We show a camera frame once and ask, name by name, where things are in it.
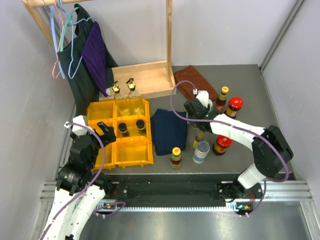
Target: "wooden rack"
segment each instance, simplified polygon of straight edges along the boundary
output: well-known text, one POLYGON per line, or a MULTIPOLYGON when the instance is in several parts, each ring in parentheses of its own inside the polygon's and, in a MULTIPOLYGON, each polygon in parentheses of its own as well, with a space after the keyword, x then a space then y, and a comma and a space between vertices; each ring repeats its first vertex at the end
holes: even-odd
MULTIPOLYGON (((62 3, 85 1, 89 0, 62 0, 62 3)), ((53 47, 50 26, 37 7, 52 6, 55 4, 55 0, 22 0, 22 3, 53 47)), ((129 78, 134 78, 137 90, 143 98, 157 98, 171 94, 176 85, 171 67, 172 0, 166 0, 166 25, 166 60, 119 66, 112 69, 114 80, 118 81, 123 94, 126 95, 129 92, 126 86, 126 81, 129 78)))

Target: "orange plastic organizer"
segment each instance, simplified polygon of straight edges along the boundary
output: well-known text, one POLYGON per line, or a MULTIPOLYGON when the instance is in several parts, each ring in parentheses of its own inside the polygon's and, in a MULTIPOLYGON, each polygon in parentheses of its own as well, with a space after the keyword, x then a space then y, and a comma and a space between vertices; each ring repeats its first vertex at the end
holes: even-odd
MULTIPOLYGON (((105 163, 103 169, 111 170, 116 165, 125 168, 128 166, 154 164, 152 153, 151 124, 149 102, 143 100, 145 115, 120 116, 114 100, 92 102, 87 108, 88 124, 100 135, 103 134, 97 123, 104 122, 114 127, 116 141, 107 145, 105 149, 105 163), (137 120, 142 119, 146 126, 146 135, 139 134, 136 126, 137 120), (122 137, 118 129, 120 123, 125 123, 130 133, 129 137, 122 137)), ((98 170, 102 164, 102 150, 96 159, 95 168, 98 170)))

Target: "condiment bottle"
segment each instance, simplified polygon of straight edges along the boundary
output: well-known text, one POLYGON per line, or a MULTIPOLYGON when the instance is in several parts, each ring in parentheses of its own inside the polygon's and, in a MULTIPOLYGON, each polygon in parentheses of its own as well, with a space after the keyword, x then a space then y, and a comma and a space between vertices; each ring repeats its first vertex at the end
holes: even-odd
POLYGON ((179 147, 174 147, 172 149, 171 159, 170 159, 170 165, 173 169, 179 169, 181 167, 181 150, 179 147))
POLYGON ((215 144, 212 147, 215 155, 221 156, 226 153, 226 149, 232 144, 232 139, 219 135, 216 138, 215 144))
POLYGON ((208 153, 210 152, 210 145, 209 143, 207 143, 206 141, 201 141, 199 142, 194 150, 194 154, 193 154, 193 161, 196 164, 202 164, 208 153))
POLYGON ((131 108, 131 112, 133 115, 144 115, 145 114, 145 106, 142 101, 142 97, 140 93, 136 90, 136 84, 134 83, 134 79, 130 78, 127 82, 128 88, 130 90, 128 94, 128 100, 131 108))
POLYGON ((118 108, 118 112, 121 116, 131 115, 129 102, 122 93, 120 93, 120 87, 117 85, 118 81, 115 81, 112 90, 114 91, 114 101, 118 108))
POLYGON ((122 133, 122 136, 124 138, 130 136, 130 133, 129 133, 128 129, 127 129, 127 125, 124 122, 122 122, 122 123, 120 123, 118 125, 118 129, 122 133))
POLYGON ((205 134, 203 131, 200 131, 197 133, 197 135, 195 136, 195 139, 193 141, 193 145, 192 145, 193 149, 196 149, 197 144, 204 140, 204 136, 205 136, 205 134))
POLYGON ((146 129, 145 121, 140 119, 140 120, 136 121, 135 124, 136 124, 136 127, 139 130, 139 134, 140 135, 146 135, 147 129, 146 129))
POLYGON ((215 100, 215 109, 222 112, 227 102, 227 94, 229 92, 229 88, 227 86, 223 86, 218 98, 215 100))
POLYGON ((240 97, 234 96, 230 98, 228 108, 225 110, 224 114, 229 118, 235 119, 238 111, 242 108, 243 105, 244 101, 240 97))

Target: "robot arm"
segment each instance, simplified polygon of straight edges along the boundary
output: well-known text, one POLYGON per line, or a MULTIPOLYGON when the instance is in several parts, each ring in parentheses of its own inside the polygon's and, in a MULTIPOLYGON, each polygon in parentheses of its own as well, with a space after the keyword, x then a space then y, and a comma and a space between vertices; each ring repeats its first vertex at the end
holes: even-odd
MULTIPOLYGON (((88 127, 85 116, 77 116, 73 118, 73 122, 92 130, 88 127)), ((103 122, 97 125, 103 131, 103 135, 99 137, 104 147, 116 140, 112 126, 106 126, 103 122)), ((78 240, 97 203, 112 191, 112 180, 101 173, 93 185, 80 196, 83 198, 76 209, 77 200, 74 200, 53 220, 58 211, 82 191, 88 182, 93 180, 94 175, 91 169, 96 165, 101 148, 98 140, 92 134, 76 125, 73 126, 70 137, 73 141, 69 159, 58 173, 54 202, 45 226, 47 232, 43 232, 41 240, 78 240)))
POLYGON ((252 126, 238 120, 234 120, 218 111, 209 111, 208 97, 199 91, 196 98, 184 103, 184 107, 191 119, 214 120, 214 122, 194 122, 203 132, 210 132, 217 135, 226 136, 244 146, 253 152, 254 163, 245 169, 232 184, 232 196, 234 198, 243 198, 247 190, 265 178, 274 178, 283 168, 280 159, 274 154, 269 146, 254 134, 267 139, 280 153, 285 163, 293 158, 293 152, 286 139, 276 126, 268 128, 252 126))

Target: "sauce bottle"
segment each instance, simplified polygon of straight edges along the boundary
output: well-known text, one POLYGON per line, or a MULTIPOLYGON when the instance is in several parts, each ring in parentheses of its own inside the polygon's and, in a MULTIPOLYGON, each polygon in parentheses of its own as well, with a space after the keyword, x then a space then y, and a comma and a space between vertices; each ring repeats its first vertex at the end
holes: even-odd
POLYGON ((129 133, 128 128, 127 128, 127 125, 126 125, 124 122, 121 122, 121 123, 118 125, 118 129, 119 129, 119 131, 122 133, 122 136, 123 136, 124 138, 130 136, 130 133, 129 133))
POLYGON ((204 136, 205 136, 205 134, 203 131, 200 131, 197 133, 197 135, 195 136, 195 139, 193 141, 193 145, 192 145, 193 149, 196 149, 197 144, 204 140, 204 136))
POLYGON ((223 86, 218 98, 215 100, 215 109, 222 112, 227 102, 227 94, 229 92, 229 88, 227 86, 223 86))
POLYGON ((112 90, 114 91, 115 104, 118 108, 118 112, 120 116, 129 116, 131 115, 131 112, 130 112, 128 100, 124 95, 122 95, 122 93, 120 93, 120 87, 119 85, 117 85, 117 82, 118 81, 115 81, 112 86, 112 90))
POLYGON ((128 100, 131 108, 131 112, 133 115, 144 115, 145 114, 145 106, 142 101, 142 97, 140 93, 136 90, 136 84, 134 83, 134 79, 130 78, 127 82, 128 88, 130 90, 128 94, 128 100))
POLYGON ((138 121, 136 121, 136 127, 139 130, 139 134, 140 135, 146 135, 147 134, 147 129, 146 129, 146 125, 145 125, 145 121, 143 121, 142 119, 139 119, 138 121))
POLYGON ((172 149, 171 159, 170 159, 170 166, 173 169, 179 169, 181 167, 181 150, 179 147, 174 147, 172 149))

